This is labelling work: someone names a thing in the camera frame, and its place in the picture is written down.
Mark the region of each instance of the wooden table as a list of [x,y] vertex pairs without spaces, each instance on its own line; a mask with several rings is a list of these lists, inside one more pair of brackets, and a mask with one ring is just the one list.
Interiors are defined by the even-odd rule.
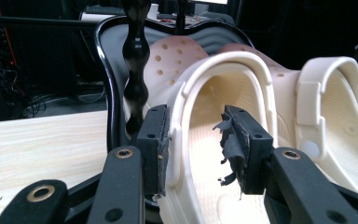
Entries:
[[106,157],[107,112],[0,122],[0,214],[26,186],[59,179],[71,188]]

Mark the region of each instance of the light wood surface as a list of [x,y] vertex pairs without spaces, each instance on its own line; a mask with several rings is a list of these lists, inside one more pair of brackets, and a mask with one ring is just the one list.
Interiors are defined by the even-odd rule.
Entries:
[[106,157],[107,112],[0,122],[0,214],[26,186],[59,179],[71,188]]

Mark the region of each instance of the shoe heel strap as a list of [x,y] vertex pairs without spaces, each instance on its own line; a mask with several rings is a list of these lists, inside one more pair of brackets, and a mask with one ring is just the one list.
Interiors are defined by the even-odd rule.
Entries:
[[348,57],[316,58],[301,70],[296,85],[296,142],[313,161],[321,160],[324,149],[324,118],[321,115],[322,95],[335,70],[348,80],[358,104],[358,64]]

